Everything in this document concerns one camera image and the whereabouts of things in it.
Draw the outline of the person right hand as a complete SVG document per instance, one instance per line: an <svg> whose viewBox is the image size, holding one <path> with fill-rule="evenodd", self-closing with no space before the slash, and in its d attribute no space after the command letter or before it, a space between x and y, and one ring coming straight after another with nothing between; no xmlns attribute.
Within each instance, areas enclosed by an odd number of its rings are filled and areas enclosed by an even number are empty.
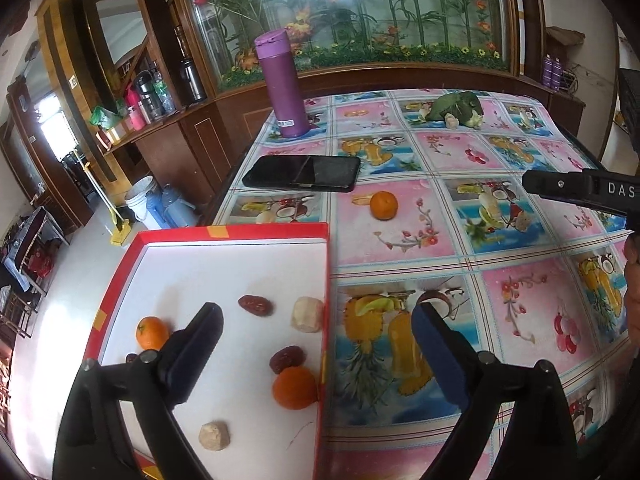
<svg viewBox="0 0 640 480"><path fill-rule="evenodd" d="M627 290L624 298L627 309L629 339L638 346L640 341L640 264L639 235L634 234L626 239L624 247L625 278Z"/></svg>

